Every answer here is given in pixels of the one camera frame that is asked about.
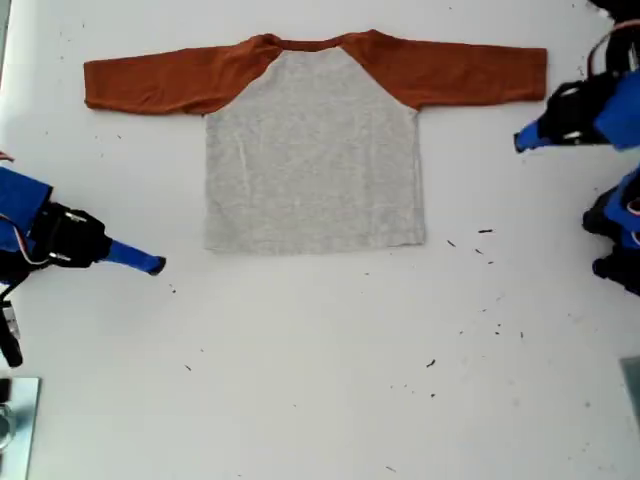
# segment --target orange sleeve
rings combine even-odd
[[[233,46],[87,62],[85,103],[141,114],[215,112],[262,75],[279,53],[253,37]]]
[[[547,51],[403,40],[377,31],[349,36],[344,50],[403,104],[491,105],[542,100]]]

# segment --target electrical wire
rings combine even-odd
[[[640,20],[628,20],[626,22],[621,22],[619,24],[617,24],[615,27],[613,27],[613,29],[607,33],[604,37],[602,37],[598,43],[596,43],[594,45],[594,47],[591,49],[591,52],[589,52],[589,58],[587,58],[587,77],[591,78],[593,77],[593,59],[596,56],[596,52],[598,51],[598,49],[604,45],[604,42],[606,42],[609,37],[611,35],[613,35],[615,32],[618,32],[620,30],[624,30],[627,28],[632,28],[632,27],[640,27]]]
[[[7,288],[5,288],[2,293],[0,293],[0,302],[4,302],[5,298],[7,298],[7,295],[9,295],[11,292],[13,292],[16,288],[18,288],[18,286],[24,282],[27,277],[29,275],[24,275],[22,278],[20,278],[19,280],[16,280],[15,282],[13,282],[12,284],[10,284]]]
[[[34,260],[31,258],[31,255],[29,255],[29,247],[27,244],[27,240],[25,239],[25,235],[24,233],[22,233],[22,231],[20,230],[20,227],[16,222],[14,222],[13,220],[11,220],[9,217],[7,217],[2,213],[0,213],[0,220],[4,220],[5,222],[8,222],[13,226],[13,232],[16,235],[16,240],[18,241],[18,247],[20,248],[20,253],[22,253],[24,260],[29,265],[33,265],[34,267],[39,267],[49,263],[48,258],[45,258],[44,260]]]

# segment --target metal plate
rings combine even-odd
[[[31,455],[31,441],[38,408],[39,378],[12,378],[9,406],[15,416],[13,440],[0,457],[0,480],[26,480]]]

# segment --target raglan shirt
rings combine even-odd
[[[258,35],[84,66],[89,108],[206,115],[205,245],[328,253],[425,242],[417,113],[542,100],[547,52]]]

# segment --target white surface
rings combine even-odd
[[[637,479],[618,359],[640,354],[640,299],[591,275],[608,245],[580,229],[637,157],[517,156],[541,103],[433,109],[424,248],[220,258],[201,248],[203,119],[83,104],[85,60],[266,31],[547,47],[555,88],[607,27],[581,0],[14,2],[0,146],[169,259],[15,295],[18,373],[44,382],[31,479]]]

